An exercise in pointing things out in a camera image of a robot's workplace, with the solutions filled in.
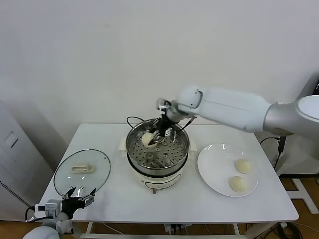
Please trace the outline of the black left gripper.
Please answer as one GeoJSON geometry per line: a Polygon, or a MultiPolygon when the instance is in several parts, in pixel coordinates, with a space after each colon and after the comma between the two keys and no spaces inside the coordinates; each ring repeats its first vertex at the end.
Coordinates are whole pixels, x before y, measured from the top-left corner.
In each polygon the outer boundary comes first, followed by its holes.
{"type": "Polygon", "coordinates": [[[73,214],[78,209],[83,209],[84,206],[89,206],[94,202],[96,188],[88,195],[81,198],[71,198],[76,188],[71,187],[65,194],[62,194],[62,210],[68,216],[68,219],[73,219],[73,214]]]}

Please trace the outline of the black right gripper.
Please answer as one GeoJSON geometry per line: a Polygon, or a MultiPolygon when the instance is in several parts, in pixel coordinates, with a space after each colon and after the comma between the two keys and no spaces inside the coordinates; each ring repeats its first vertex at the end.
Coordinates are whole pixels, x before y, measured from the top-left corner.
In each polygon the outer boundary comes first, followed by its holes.
{"type": "Polygon", "coordinates": [[[149,131],[159,131],[159,134],[154,134],[149,141],[149,145],[162,143],[165,140],[166,130],[172,126],[172,121],[167,114],[163,114],[160,119],[155,119],[149,131]]]}

